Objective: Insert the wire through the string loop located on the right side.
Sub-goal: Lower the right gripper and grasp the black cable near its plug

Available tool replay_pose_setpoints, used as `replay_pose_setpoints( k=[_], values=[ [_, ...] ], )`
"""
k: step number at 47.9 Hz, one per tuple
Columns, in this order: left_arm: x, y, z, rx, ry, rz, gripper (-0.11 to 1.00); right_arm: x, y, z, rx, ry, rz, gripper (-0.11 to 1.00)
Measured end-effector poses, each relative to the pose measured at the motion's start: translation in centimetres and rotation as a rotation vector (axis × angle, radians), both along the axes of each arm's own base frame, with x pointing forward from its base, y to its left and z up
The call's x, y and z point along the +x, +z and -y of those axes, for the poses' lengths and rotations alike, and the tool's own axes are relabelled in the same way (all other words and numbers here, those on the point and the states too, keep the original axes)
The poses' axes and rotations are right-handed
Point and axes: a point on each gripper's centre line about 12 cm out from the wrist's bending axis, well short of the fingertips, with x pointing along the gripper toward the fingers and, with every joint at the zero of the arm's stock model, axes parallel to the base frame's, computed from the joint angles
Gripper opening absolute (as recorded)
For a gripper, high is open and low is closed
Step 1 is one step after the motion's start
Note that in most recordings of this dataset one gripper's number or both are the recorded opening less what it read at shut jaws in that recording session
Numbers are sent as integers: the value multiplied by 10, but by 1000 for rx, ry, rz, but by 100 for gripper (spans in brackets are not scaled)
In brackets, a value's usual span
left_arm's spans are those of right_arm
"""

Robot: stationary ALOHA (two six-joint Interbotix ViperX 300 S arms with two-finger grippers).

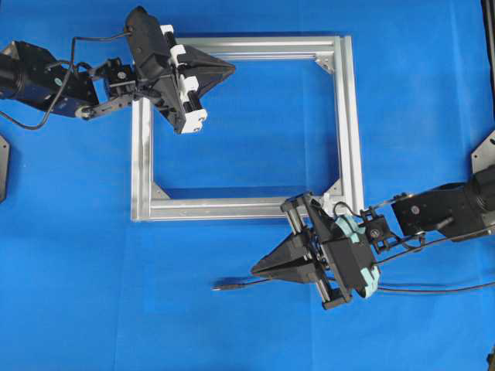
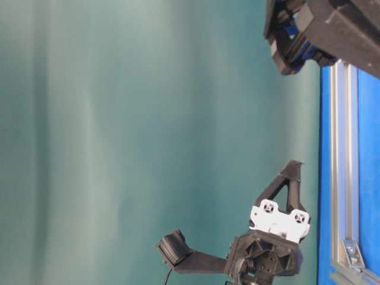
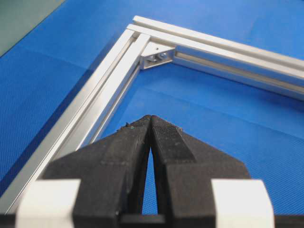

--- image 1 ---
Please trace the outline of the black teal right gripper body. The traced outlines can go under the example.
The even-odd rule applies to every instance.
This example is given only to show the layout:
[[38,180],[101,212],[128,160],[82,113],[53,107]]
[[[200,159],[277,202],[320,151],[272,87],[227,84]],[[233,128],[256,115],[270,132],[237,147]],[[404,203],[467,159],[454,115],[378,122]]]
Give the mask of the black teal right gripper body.
[[309,237],[307,254],[324,270],[314,284],[326,310],[350,302],[355,291],[370,298],[378,289],[381,275],[364,233],[348,216],[329,216],[309,193],[285,200],[281,206],[292,234]]

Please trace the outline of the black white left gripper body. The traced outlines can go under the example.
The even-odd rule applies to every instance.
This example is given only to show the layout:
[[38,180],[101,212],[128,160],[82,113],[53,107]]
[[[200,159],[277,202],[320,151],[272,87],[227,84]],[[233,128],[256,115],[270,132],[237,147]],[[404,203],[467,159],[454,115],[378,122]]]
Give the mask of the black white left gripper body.
[[198,79],[179,71],[186,66],[179,61],[186,48],[177,43],[173,26],[160,25],[156,17],[138,6],[128,14],[125,31],[138,77],[136,86],[177,134],[200,131],[207,111],[197,96]]

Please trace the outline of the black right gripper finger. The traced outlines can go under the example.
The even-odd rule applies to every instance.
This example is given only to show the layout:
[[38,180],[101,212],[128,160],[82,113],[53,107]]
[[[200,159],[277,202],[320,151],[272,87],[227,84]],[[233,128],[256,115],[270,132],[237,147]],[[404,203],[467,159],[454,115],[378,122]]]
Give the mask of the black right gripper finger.
[[266,267],[261,261],[251,268],[255,277],[288,281],[300,284],[316,283],[324,278],[324,270],[314,260],[297,259],[288,263]]
[[271,253],[261,258],[251,273],[273,271],[295,263],[307,254],[309,237],[304,234],[289,234]]

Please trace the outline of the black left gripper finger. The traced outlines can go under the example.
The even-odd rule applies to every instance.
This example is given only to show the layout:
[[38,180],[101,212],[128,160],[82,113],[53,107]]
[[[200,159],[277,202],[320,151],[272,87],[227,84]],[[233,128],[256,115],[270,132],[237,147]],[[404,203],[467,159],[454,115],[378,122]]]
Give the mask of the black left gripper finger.
[[197,96],[201,98],[234,72],[234,68],[193,68],[186,70],[184,76],[197,78],[199,84]]
[[178,61],[188,68],[203,68],[207,72],[234,72],[235,66],[224,60],[211,56],[197,48],[184,45],[185,53],[178,55]]

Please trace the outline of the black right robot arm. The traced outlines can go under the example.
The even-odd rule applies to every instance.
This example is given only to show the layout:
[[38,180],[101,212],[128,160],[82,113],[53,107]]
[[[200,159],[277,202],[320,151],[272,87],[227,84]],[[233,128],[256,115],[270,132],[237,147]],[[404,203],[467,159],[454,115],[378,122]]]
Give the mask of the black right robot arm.
[[292,232],[252,268],[255,277],[315,284],[325,309],[369,298],[378,289],[376,256],[402,245],[422,250],[427,232],[459,242],[494,230],[494,168],[473,173],[467,182],[448,183],[419,194],[389,200],[403,235],[388,226],[374,206],[359,213],[328,214],[312,193],[282,203]]

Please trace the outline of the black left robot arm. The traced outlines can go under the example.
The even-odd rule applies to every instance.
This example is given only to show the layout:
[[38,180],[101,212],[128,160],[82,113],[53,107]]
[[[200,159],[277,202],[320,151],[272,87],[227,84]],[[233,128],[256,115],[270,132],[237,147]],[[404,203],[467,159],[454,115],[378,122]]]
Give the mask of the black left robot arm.
[[207,119],[202,96],[222,83],[234,65],[176,41],[171,25],[141,7],[125,20],[133,63],[108,59],[92,67],[73,59],[58,60],[49,50],[13,41],[1,51],[1,97],[42,111],[91,120],[146,98],[175,133],[198,132]]

